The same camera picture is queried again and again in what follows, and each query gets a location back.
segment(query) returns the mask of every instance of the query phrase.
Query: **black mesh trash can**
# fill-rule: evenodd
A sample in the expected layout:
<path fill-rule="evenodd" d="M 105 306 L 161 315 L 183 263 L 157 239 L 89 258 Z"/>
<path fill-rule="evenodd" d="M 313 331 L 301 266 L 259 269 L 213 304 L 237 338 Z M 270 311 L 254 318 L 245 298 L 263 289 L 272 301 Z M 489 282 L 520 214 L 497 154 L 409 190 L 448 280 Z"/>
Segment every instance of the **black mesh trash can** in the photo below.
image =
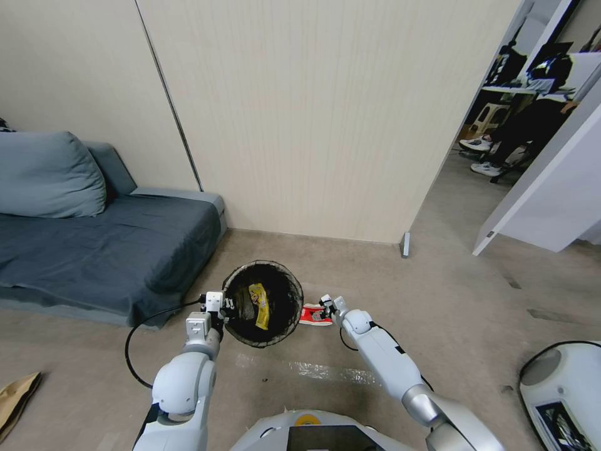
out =
<path fill-rule="evenodd" d="M 267 330 L 257 327 L 259 307 L 251 300 L 249 287 L 261 284 L 269 304 Z M 254 348 L 274 345 L 290 335 L 299 323 L 302 288 L 296 277 L 278 262 L 255 260 L 236 269 L 223 281 L 226 298 L 233 299 L 236 315 L 225 328 Z"/>

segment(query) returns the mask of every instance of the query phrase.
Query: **gray floor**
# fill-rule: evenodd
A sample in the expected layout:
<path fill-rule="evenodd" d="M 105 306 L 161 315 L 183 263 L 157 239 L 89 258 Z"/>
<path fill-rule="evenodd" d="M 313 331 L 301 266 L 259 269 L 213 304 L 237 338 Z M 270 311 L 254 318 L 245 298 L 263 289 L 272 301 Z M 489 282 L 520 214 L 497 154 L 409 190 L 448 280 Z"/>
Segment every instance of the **gray floor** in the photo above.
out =
<path fill-rule="evenodd" d="M 253 259 L 285 264 L 307 301 L 342 294 L 368 309 L 412 355 L 437 391 L 474 410 L 508 450 L 536 450 L 516 388 L 518 367 L 559 340 L 599 339 L 601 252 L 577 244 L 560 254 L 506 237 L 481 257 L 476 232 L 509 189 L 491 185 L 452 155 L 413 226 L 411 258 L 392 245 L 230 231 L 195 285 L 218 289 Z M 536 319 L 528 310 L 556 321 Z M 180 314 L 159 332 L 141 331 L 132 359 L 151 379 L 184 338 Z M 26 449 L 131 449 L 150 392 L 123 362 L 127 330 L 31 313 L 0 313 L 0 385 L 25 374 L 46 376 L 2 444 Z M 310 371 L 303 375 L 304 364 Z M 350 415 L 424 450 L 425 429 L 372 385 L 336 381 L 343 368 L 364 369 L 334 328 L 299 326 L 265 350 L 225 337 L 209 415 L 211 450 L 226 450 L 258 418 L 284 408 Z"/>

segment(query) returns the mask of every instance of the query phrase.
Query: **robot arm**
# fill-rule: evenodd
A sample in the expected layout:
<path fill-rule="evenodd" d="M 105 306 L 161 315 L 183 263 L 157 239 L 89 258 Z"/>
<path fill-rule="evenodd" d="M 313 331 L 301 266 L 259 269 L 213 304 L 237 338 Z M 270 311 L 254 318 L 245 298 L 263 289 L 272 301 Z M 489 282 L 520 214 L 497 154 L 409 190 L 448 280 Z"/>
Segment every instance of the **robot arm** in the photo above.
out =
<path fill-rule="evenodd" d="M 401 401 L 414 420 L 431 428 L 426 437 L 428 450 L 503 450 L 501 443 L 474 413 L 424 385 L 415 362 L 369 313 L 348 310 L 342 297 L 332 301 L 326 295 L 321 304 L 355 342 L 359 354 L 388 394 Z"/>
<path fill-rule="evenodd" d="M 414 361 L 369 313 L 348 310 L 344 299 L 321 303 L 346 330 L 368 367 L 390 396 L 420 424 L 431 429 L 429 451 L 502 451 L 496 437 L 466 407 L 433 393 Z M 207 415 L 215 384 L 215 359 L 223 336 L 223 311 L 233 309 L 223 292 L 208 292 L 202 312 L 186 319 L 182 352 L 158 372 L 153 403 L 134 451 L 204 451 Z"/>
<path fill-rule="evenodd" d="M 208 405 L 215 385 L 215 359 L 223 337 L 223 292 L 209 291 L 202 312 L 186 319 L 182 352 L 157 373 L 152 406 L 133 451 L 204 451 Z"/>

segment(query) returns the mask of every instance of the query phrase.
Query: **beige wall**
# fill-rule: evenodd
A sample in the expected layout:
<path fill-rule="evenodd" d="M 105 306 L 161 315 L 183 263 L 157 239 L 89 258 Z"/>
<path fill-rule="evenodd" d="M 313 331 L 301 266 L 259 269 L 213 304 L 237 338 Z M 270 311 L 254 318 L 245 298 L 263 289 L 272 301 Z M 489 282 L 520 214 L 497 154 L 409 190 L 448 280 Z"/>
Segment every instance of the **beige wall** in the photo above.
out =
<path fill-rule="evenodd" d="M 519 0 L 140 0 L 232 227 L 397 242 Z"/>
<path fill-rule="evenodd" d="M 198 189 L 133 0 L 3 0 L 0 117 L 112 143 L 140 185 Z"/>
<path fill-rule="evenodd" d="M 601 1 L 581 0 L 557 40 L 559 42 L 574 42 L 570 51 L 577 53 L 588 42 L 600 24 Z M 595 42 L 597 43 L 599 39 L 601 39 L 601 33 L 597 35 Z"/>

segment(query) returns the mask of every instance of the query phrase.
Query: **white sneaker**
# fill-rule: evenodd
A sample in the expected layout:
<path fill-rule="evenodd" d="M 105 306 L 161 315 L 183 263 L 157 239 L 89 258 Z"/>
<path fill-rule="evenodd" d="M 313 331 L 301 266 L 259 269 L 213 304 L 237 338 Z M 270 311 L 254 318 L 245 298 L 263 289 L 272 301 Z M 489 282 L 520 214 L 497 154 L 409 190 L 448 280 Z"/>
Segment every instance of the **white sneaker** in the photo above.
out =
<path fill-rule="evenodd" d="M 499 166 L 492 165 L 489 162 L 486 163 L 474 163 L 470 166 L 472 171 L 477 172 L 478 174 L 485 175 L 487 177 L 496 177 L 503 172 L 503 168 Z"/>
<path fill-rule="evenodd" d="M 472 140 L 459 140 L 459 146 L 465 150 L 476 150 L 478 152 L 488 152 L 493 146 L 492 141 L 486 141 L 482 137 Z"/>

